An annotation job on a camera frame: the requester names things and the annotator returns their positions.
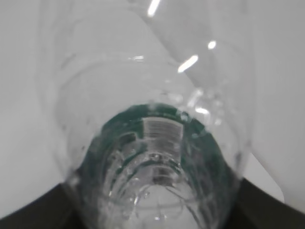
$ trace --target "water droplet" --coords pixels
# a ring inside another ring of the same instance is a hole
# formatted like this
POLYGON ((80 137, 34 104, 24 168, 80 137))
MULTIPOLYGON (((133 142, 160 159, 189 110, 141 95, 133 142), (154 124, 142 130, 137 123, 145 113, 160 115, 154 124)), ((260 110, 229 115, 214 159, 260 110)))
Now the water droplet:
POLYGON ((217 118, 217 119, 215 120, 215 125, 221 125, 221 123, 222 123, 222 120, 221 120, 221 119, 217 118))
POLYGON ((154 155, 152 156, 152 159, 153 159, 154 161, 159 161, 159 158, 160 158, 160 156, 159 156, 158 154, 154 154, 154 155))
POLYGON ((130 169, 130 168, 127 168, 126 169, 126 174, 129 176, 129 175, 131 175, 132 174, 132 170, 130 169))
POLYGON ((122 218, 124 220, 128 220, 129 219, 129 215, 130 215, 130 213, 127 210, 123 210, 122 211, 122 218))
POLYGON ((186 114, 183 114, 183 113, 180 115, 180 118, 181 118, 182 121, 185 121, 185 122, 187 122, 187 120, 188 120, 188 116, 186 114))
POLYGON ((77 186, 80 183, 81 179, 77 174, 74 174, 70 180, 69 180, 69 184, 74 187, 77 186))
POLYGON ((144 199, 148 198, 148 197, 149 197, 149 195, 150 195, 150 192, 148 192, 148 191, 147 191, 147 192, 145 192, 145 193, 144 193, 144 199))

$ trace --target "barcode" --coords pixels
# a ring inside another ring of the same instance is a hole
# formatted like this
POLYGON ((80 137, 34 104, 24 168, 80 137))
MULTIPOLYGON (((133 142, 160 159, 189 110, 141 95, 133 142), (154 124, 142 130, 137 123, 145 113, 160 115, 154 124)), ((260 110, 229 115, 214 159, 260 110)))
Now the barcode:
POLYGON ((180 143, 183 137, 183 125, 176 121, 148 117, 143 119, 144 138, 148 139, 148 150, 167 153, 174 160, 180 158, 180 143))

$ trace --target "white wall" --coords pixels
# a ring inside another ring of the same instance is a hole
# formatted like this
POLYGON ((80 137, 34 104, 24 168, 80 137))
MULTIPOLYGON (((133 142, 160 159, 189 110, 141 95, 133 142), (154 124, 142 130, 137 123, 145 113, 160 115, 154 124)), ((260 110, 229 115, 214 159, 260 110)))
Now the white wall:
POLYGON ((257 64, 254 153, 305 212, 305 1, 250 0, 257 64))

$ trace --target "dark tray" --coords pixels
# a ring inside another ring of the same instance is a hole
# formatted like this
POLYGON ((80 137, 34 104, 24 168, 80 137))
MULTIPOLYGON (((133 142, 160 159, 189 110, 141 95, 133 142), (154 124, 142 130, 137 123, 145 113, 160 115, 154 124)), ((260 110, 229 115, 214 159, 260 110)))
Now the dark tray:
MULTIPOLYGON (((0 229, 85 229, 61 186, 0 220, 0 229)), ((224 229, 305 229, 305 215, 242 182, 224 229)))

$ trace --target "clear plastic bottle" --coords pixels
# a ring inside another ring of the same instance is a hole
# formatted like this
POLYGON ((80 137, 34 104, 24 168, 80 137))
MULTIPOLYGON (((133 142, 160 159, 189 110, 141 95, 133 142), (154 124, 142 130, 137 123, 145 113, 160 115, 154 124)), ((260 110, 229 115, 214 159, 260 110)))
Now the clear plastic bottle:
POLYGON ((244 0, 44 0, 50 152, 90 229, 220 229, 250 146, 244 0))

